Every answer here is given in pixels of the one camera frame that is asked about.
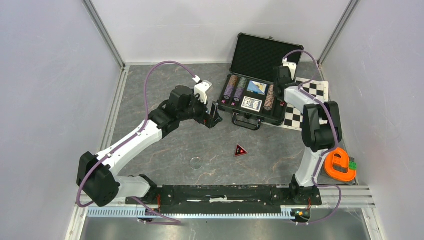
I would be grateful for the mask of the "clear round lid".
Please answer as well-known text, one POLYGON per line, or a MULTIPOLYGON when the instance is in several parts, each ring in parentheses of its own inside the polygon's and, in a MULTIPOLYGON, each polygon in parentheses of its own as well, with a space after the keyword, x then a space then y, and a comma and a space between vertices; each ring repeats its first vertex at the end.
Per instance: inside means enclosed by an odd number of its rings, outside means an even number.
POLYGON ((190 161, 189 161, 189 166, 193 169, 193 170, 198 170, 203 166, 203 162, 202 159, 200 157, 193 157, 190 161))

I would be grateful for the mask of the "red triangular card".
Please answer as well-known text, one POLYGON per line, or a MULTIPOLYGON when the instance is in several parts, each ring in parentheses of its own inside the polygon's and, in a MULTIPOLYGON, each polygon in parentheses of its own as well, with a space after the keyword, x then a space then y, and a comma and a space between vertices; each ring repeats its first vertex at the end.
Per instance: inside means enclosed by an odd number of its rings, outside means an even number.
POLYGON ((248 154, 249 152, 246 151, 241 145, 237 144, 235 151, 234 151, 234 157, 240 157, 243 155, 248 154))

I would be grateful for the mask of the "pink chip stack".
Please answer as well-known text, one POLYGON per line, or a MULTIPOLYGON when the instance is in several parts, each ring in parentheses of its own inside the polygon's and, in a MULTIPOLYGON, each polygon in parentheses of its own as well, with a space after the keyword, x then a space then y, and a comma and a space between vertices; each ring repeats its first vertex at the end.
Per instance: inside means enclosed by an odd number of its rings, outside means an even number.
POLYGON ((273 104, 275 101, 275 96, 274 96, 274 85, 271 84, 268 88, 268 92, 264 101, 264 105, 263 105, 263 109, 265 111, 271 111, 273 108, 273 104))

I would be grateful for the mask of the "purple chip stack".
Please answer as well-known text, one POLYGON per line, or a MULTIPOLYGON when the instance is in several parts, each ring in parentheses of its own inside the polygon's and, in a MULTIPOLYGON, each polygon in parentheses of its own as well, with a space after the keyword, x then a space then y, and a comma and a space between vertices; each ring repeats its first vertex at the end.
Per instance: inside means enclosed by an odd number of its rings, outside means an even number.
POLYGON ((227 85, 225 90, 224 90, 223 98, 225 100, 229 100, 232 96, 233 91, 234 91, 234 86, 227 85))
POLYGON ((244 93, 244 88, 238 87, 234 93, 233 100, 235 102, 240 102, 244 93))

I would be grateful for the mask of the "black poker set case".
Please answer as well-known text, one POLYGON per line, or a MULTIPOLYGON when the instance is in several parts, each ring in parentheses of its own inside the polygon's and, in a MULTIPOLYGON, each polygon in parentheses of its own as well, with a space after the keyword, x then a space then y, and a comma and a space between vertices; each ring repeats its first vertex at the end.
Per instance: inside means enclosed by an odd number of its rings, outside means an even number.
POLYGON ((300 62, 304 47, 299 44, 287 43, 274 40, 271 37, 259 37, 240 33, 237 36, 234 55, 229 69, 224 87, 219 96, 219 110, 232 115, 231 121, 234 125, 256 131, 261 124, 267 123, 280 126, 284 123, 287 103, 279 101, 274 97, 274 103, 271 111, 264 110, 264 102, 269 90, 269 86, 274 84, 274 67, 282 66, 284 58, 288 58, 289 62, 300 62), (238 81, 229 100, 223 98, 224 91, 229 83, 230 77, 235 75, 238 81), (240 102, 234 101, 240 78, 248 80, 244 88, 240 102), (247 87, 249 81, 256 81, 267 84, 265 95, 248 92, 247 87), (250 97, 262 100, 260 112, 255 112, 245 108, 241 108, 244 97, 250 97))

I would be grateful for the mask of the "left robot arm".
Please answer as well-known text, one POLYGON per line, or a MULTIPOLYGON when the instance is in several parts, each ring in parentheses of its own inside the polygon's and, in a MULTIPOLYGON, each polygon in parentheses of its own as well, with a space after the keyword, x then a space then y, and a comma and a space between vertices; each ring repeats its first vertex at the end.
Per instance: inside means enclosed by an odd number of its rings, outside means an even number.
POLYGON ((116 198, 137 197, 145 204, 157 198, 154 184, 146 176, 120 176, 119 172, 142 151, 159 142, 179 128, 180 123, 194 120, 211 129, 223 119, 218 113, 218 103, 207 108, 207 91, 211 83, 203 81, 189 88, 177 86, 167 100, 150 112, 138 127, 114 145, 92 154, 84 153, 79 160, 76 183, 78 185, 76 203, 81 202, 81 194, 90 198, 91 204, 104 207, 116 198))

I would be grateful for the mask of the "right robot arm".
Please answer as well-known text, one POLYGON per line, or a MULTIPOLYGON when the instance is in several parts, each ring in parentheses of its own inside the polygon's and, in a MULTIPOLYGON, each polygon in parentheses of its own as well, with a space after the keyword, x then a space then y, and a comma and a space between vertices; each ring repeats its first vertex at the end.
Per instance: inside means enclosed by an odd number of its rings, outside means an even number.
POLYGON ((306 92, 292 78, 289 66, 273 68, 273 95, 292 105, 303 116, 301 137, 305 145, 299 169, 289 185, 289 199, 302 204, 319 193, 317 175, 325 157, 338 147, 342 139, 338 104, 323 102, 306 92))

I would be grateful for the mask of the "brown chip stack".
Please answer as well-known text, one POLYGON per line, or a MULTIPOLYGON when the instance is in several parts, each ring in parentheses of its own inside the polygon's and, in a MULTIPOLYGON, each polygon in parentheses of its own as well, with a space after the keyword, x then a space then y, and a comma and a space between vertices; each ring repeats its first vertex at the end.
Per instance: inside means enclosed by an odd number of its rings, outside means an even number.
POLYGON ((230 77, 230 79, 229 79, 229 82, 228 82, 228 87, 229 88, 235 88, 236 87, 236 85, 237 85, 237 82, 238 82, 238 77, 236 76, 236 75, 232 75, 231 77, 230 77))

